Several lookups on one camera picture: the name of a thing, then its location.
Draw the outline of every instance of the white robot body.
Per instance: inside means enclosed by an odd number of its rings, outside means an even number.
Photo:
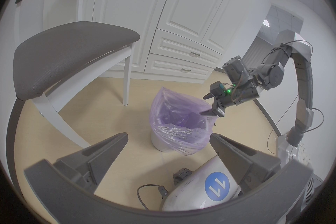
[[[162,211],[187,211],[210,207],[237,197],[240,190],[221,159],[215,156],[169,193]]]

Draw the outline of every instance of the drawer handle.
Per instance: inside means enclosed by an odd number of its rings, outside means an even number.
[[[200,54],[198,54],[198,53],[196,53],[196,52],[193,52],[193,51],[191,51],[190,54],[195,55],[196,57],[199,57],[199,56],[200,56]]]

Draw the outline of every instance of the chair leg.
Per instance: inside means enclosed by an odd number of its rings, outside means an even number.
[[[82,137],[80,137],[56,112],[54,107],[49,102],[48,98],[45,94],[42,94],[40,97],[36,97],[32,99],[33,103],[40,111],[40,113],[62,134],[64,134],[71,141],[81,146],[82,148],[86,148],[90,146],[88,142],[86,142]]]
[[[134,54],[134,46],[131,44],[131,55],[125,59],[125,68],[124,68],[124,105],[128,105],[128,94],[129,94],[129,82],[131,79],[131,69],[132,69],[132,61]]]

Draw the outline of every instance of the robotic arm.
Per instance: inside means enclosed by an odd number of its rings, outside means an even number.
[[[212,109],[201,114],[205,116],[225,116],[225,109],[232,105],[260,97],[263,90],[280,85],[284,76],[284,67],[289,57],[293,58],[297,81],[299,101],[296,107],[295,126],[282,139],[277,141],[277,155],[282,166],[288,159],[297,156],[297,146],[304,132],[311,127],[313,121],[313,77],[310,64],[310,46],[300,42],[302,38],[295,32],[284,30],[278,34],[276,46],[265,57],[256,69],[247,69],[240,56],[232,58],[222,67],[232,86],[219,81],[210,86],[210,92],[203,97],[214,97]]]

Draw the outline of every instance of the chair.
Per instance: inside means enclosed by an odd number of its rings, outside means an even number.
[[[16,41],[20,41],[22,2],[16,0]],[[123,104],[128,105],[134,47],[140,35],[130,29],[81,21],[83,0],[78,0],[76,22],[34,34],[14,53],[13,80],[17,97],[32,100],[40,113],[67,138],[90,146],[58,114],[81,89],[125,59]]]

